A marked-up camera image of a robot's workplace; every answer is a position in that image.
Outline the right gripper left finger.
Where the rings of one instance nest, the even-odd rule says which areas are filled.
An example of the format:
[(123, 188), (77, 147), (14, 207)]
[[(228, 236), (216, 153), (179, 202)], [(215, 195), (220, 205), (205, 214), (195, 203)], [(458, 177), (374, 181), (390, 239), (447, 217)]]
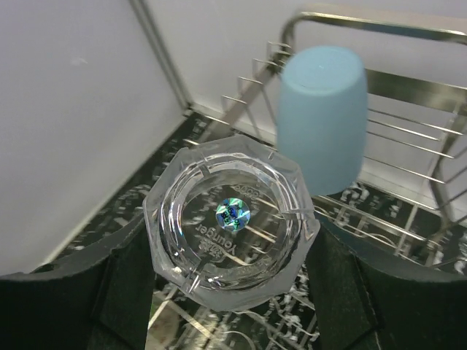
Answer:
[(1, 277), (2, 349), (143, 349), (155, 273), (144, 218)]

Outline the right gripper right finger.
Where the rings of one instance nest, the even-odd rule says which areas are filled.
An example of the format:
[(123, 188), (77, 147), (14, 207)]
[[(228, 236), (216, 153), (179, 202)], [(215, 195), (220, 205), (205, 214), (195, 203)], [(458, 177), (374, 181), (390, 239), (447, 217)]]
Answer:
[(320, 224), (306, 269), (322, 349), (466, 348), (466, 278)]

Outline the clear glass tumbler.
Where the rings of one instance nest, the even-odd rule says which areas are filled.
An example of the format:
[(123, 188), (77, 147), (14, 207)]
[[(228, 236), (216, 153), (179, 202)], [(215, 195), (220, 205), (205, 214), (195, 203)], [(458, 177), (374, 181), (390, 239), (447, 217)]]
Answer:
[(215, 311), (287, 292), (320, 230), (299, 166), (244, 135), (180, 149), (143, 210), (156, 274)]

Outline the light blue plastic cup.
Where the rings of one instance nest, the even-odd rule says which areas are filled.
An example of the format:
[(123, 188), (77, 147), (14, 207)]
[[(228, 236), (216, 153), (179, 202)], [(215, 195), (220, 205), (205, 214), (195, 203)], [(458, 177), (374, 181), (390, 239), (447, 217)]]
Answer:
[(293, 55), (280, 77), (277, 149), (301, 168), (310, 195), (331, 195), (360, 174), (368, 88), (360, 57), (316, 46)]

